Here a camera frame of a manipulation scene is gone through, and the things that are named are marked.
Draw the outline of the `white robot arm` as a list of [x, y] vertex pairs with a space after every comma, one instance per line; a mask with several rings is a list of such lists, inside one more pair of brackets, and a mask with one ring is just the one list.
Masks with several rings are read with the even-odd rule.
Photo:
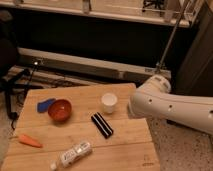
[[213, 135], [213, 97], [170, 93], [171, 84], [162, 75], [153, 75], [129, 99], [133, 118], [162, 117]]

